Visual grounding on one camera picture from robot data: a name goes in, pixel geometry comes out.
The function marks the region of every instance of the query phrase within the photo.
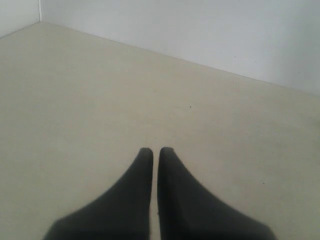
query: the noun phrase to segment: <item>beige floor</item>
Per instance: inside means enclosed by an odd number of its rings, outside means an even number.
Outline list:
[[[320,239],[320,97],[46,23],[0,39],[1,239],[41,239],[163,146],[280,240]]]

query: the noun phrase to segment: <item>floor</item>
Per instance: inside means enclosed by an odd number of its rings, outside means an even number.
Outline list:
[[[281,240],[320,239],[320,97],[38,23],[0,39],[0,238],[41,239],[154,150],[174,147]]]

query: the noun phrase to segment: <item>white wall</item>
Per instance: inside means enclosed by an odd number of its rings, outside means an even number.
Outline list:
[[[49,23],[320,95],[319,0],[41,0],[41,5]]]
[[[38,0],[0,0],[0,38],[37,22]]]

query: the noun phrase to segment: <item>wall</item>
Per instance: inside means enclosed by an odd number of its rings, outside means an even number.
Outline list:
[[[38,0],[0,0],[0,38],[39,22]]]
[[[318,0],[41,0],[43,20],[320,95]]]

